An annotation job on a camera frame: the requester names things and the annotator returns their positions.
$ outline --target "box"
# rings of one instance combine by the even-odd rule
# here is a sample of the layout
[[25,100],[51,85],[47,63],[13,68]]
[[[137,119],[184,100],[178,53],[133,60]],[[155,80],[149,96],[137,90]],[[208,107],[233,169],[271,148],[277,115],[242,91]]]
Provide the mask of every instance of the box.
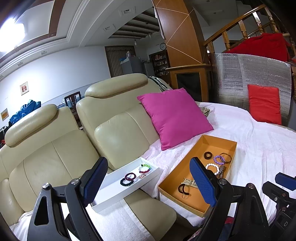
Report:
[[[223,178],[225,178],[231,164],[235,161],[236,146],[237,143],[234,141],[202,135],[182,161],[158,186],[160,193],[188,211],[200,217],[204,217],[210,205],[204,201],[200,191],[195,187],[186,185],[184,191],[189,192],[190,195],[185,199],[182,198],[182,194],[178,191],[178,187],[184,181],[184,178],[194,180],[190,173],[189,162],[191,158],[198,157],[204,166],[208,163],[215,164],[213,160],[214,156],[220,155],[223,152],[228,153],[232,157],[232,161],[230,164],[225,164],[226,168],[223,173]],[[213,157],[210,160],[204,158],[204,153],[206,151],[210,151],[213,154]],[[223,155],[223,157],[226,161],[230,161],[230,157],[226,155]],[[209,169],[214,172],[216,171],[216,168],[214,167],[209,167]]]
[[[141,164],[148,164],[151,166],[151,170],[146,173],[146,176],[139,179],[139,166]],[[126,174],[133,172],[136,174],[134,183],[130,186],[122,186],[120,180],[125,177]],[[141,186],[149,182],[152,178],[156,177],[160,173],[158,166],[150,163],[146,159],[139,157],[138,159],[126,164],[125,166],[107,174],[102,182],[102,185],[93,201],[92,208],[97,213],[111,206],[112,204],[120,201],[122,198],[131,194]]]

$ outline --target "red blanket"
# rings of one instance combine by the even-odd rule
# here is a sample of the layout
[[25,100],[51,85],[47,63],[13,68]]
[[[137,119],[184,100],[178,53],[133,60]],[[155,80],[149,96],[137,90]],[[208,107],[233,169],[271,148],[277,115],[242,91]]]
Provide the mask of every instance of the red blanket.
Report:
[[290,44],[281,33],[263,33],[261,36],[243,41],[240,45],[228,50],[226,53],[250,54],[285,62],[289,60],[287,46],[290,46]]

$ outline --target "white beaded bracelet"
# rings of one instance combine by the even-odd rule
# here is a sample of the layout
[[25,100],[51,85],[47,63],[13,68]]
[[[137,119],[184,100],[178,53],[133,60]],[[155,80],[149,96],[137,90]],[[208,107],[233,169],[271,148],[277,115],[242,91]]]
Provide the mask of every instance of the white beaded bracelet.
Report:
[[209,166],[213,166],[213,167],[217,168],[217,172],[215,172],[214,175],[218,175],[218,174],[219,174],[220,169],[219,169],[219,167],[218,167],[216,164],[209,163],[209,164],[207,164],[207,165],[205,166],[205,168],[207,169]]

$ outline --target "white blanket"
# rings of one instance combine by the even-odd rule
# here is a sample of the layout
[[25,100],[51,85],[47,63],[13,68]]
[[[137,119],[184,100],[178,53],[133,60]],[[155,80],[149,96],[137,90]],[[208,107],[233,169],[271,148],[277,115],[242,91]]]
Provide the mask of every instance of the white blanket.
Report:
[[[233,185],[255,184],[270,223],[275,217],[276,205],[263,194],[261,188],[266,181],[275,184],[274,178],[279,172],[292,177],[296,175],[296,133],[279,126],[257,122],[247,111],[237,107],[213,103],[201,103],[200,107],[211,110],[208,121],[214,130],[205,134],[237,142],[234,162],[226,179]],[[142,189],[151,197],[158,198],[158,185],[190,151],[200,136],[165,151],[161,151],[160,140],[153,143],[142,157],[158,165],[163,172],[158,176],[159,180],[158,177],[154,178]],[[290,197],[296,198],[296,193],[289,193]],[[202,218],[161,194],[160,200],[187,218],[193,226],[202,223]],[[233,216],[234,211],[235,205],[232,204],[229,215]]]
[[[69,213],[67,204],[62,203],[62,210],[64,218],[66,218]],[[105,241],[155,241],[124,199],[99,213],[96,213],[90,205],[86,207],[86,210],[98,233]],[[27,241],[32,213],[33,211],[24,213],[17,224],[10,226],[20,241]],[[72,241],[79,241],[71,232],[69,234]]]

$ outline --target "pillow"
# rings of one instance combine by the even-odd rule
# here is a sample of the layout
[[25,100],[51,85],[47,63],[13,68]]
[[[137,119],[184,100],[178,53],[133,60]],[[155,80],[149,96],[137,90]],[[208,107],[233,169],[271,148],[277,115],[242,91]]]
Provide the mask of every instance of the pillow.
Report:
[[212,125],[184,88],[144,94],[137,99],[150,115],[160,136],[161,150],[213,130]]
[[279,89],[248,85],[250,114],[260,122],[281,125],[281,104]]

